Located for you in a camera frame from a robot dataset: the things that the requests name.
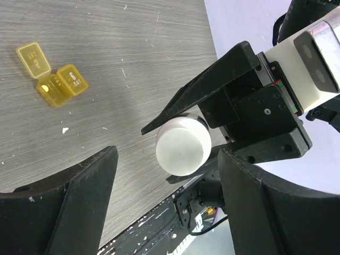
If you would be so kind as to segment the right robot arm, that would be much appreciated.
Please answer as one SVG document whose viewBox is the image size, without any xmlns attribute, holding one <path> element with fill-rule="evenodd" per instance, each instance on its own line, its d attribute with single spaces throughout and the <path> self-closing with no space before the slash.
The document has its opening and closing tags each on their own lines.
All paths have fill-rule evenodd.
<svg viewBox="0 0 340 255">
<path fill-rule="evenodd" d="M 156 158 L 174 184 L 215 171 L 220 150 L 251 164 L 302 157 L 300 121 L 339 112 L 339 1 L 292 1 L 273 26 L 273 47 L 247 41 L 181 87 L 141 129 L 158 130 Z"/>
</svg>

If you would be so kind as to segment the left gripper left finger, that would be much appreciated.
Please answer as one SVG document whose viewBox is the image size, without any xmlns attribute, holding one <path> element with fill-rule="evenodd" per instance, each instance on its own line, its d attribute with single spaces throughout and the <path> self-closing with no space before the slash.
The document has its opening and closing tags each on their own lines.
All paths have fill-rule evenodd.
<svg viewBox="0 0 340 255">
<path fill-rule="evenodd" d="M 96 254 L 118 162 L 115 146 L 1 194 L 1 254 Z"/>
</svg>

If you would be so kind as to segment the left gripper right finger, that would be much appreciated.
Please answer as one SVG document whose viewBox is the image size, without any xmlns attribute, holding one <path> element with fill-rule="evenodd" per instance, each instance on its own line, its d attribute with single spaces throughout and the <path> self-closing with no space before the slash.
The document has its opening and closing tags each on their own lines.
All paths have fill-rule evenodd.
<svg viewBox="0 0 340 255">
<path fill-rule="evenodd" d="M 218 169 L 236 254 L 339 254 L 339 196 L 271 174 L 225 149 Z"/>
</svg>

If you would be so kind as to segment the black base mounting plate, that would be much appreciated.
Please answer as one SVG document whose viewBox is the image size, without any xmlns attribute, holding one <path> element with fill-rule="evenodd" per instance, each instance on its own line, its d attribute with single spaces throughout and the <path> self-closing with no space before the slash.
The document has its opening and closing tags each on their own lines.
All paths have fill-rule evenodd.
<svg viewBox="0 0 340 255">
<path fill-rule="evenodd" d="M 103 245 L 98 254 L 166 254 L 188 235 L 217 223 L 223 207 L 219 171 L 195 177 Z"/>
</svg>

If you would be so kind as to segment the white-capped dark pill bottle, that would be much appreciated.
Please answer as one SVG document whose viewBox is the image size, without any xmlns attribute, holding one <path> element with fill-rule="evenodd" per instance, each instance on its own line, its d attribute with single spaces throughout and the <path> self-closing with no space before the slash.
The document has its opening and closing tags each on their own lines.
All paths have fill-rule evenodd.
<svg viewBox="0 0 340 255">
<path fill-rule="evenodd" d="M 192 174 L 208 159 L 211 149 L 209 127 L 193 113 L 167 121 L 156 136 L 157 161 L 171 175 Z"/>
</svg>

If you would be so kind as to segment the small yellow pill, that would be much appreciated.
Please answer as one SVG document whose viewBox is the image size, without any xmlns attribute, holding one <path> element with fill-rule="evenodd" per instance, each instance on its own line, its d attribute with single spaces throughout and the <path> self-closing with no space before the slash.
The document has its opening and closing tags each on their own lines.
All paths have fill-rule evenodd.
<svg viewBox="0 0 340 255">
<path fill-rule="evenodd" d="M 49 91 L 49 87 L 47 85 L 41 85 L 41 88 L 45 91 L 48 92 Z"/>
</svg>

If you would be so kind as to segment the yellow two-compartment pill box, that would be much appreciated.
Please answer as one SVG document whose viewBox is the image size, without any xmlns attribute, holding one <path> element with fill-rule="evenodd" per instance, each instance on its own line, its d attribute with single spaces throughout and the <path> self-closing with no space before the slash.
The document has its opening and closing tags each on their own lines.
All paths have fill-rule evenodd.
<svg viewBox="0 0 340 255">
<path fill-rule="evenodd" d="M 88 89 L 89 85 L 73 64 L 67 64 L 56 73 L 37 42 L 30 42 L 16 49 L 16 53 L 31 78 L 37 80 L 36 90 L 52 107 L 61 107 Z M 41 85 L 47 85 L 45 92 Z"/>
</svg>

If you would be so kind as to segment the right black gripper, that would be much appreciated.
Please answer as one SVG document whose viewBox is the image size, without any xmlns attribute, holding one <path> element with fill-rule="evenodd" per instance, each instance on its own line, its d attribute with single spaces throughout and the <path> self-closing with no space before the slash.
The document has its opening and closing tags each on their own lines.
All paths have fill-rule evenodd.
<svg viewBox="0 0 340 255">
<path fill-rule="evenodd" d="M 181 87 L 161 113 L 141 129 L 145 135 L 193 106 L 210 128 L 219 128 L 226 143 L 212 148 L 208 159 L 192 174 L 171 175 L 179 183 L 218 170 L 220 150 L 231 151 L 250 164 L 302 157 L 312 147 L 297 99 L 280 65 L 264 53 L 256 57 L 242 41 Z"/>
</svg>

